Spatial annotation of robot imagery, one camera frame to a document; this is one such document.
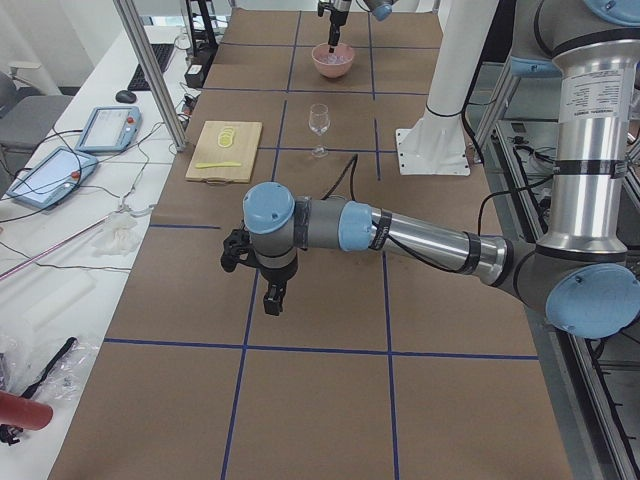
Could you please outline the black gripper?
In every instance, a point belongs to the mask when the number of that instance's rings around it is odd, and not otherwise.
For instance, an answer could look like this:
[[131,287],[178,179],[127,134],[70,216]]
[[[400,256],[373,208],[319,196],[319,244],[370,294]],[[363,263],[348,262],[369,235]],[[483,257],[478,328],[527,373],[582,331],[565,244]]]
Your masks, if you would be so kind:
[[334,53],[340,40],[340,27],[343,27],[349,15],[349,0],[318,0],[317,14],[322,17],[326,12],[330,15],[328,48]]
[[234,229],[223,241],[221,267],[233,273],[238,265],[254,268],[269,283],[263,296],[267,315],[279,316],[283,312],[286,284],[298,271],[298,255],[294,247],[284,253],[269,256],[261,253],[252,242],[248,230]]

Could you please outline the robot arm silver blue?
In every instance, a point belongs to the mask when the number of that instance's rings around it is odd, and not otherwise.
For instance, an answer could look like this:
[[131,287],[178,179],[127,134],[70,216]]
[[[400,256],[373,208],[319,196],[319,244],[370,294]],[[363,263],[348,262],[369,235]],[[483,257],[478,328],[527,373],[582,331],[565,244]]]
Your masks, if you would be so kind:
[[455,1],[416,124],[396,132],[395,173],[373,190],[406,214],[358,202],[338,187],[321,198],[276,182],[242,200],[241,226],[225,239],[221,265],[265,279],[265,311],[282,311],[298,254],[311,248],[404,255],[441,274],[471,275],[588,339],[613,335],[639,314],[639,282],[626,266],[617,220],[628,170],[627,133],[639,62],[635,1],[519,1],[515,70],[561,78],[548,227],[531,243],[482,234],[470,224],[476,190],[461,140],[494,1]]
[[[364,0],[365,10],[371,13],[378,21],[385,20],[393,11],[394,0]],[[322,17],[329,13],[330,27],[328,48],[334,53],[339,45],[341,28],[347,23],[351,8],[351,0],[329,0],[317,2],[317,14]]]

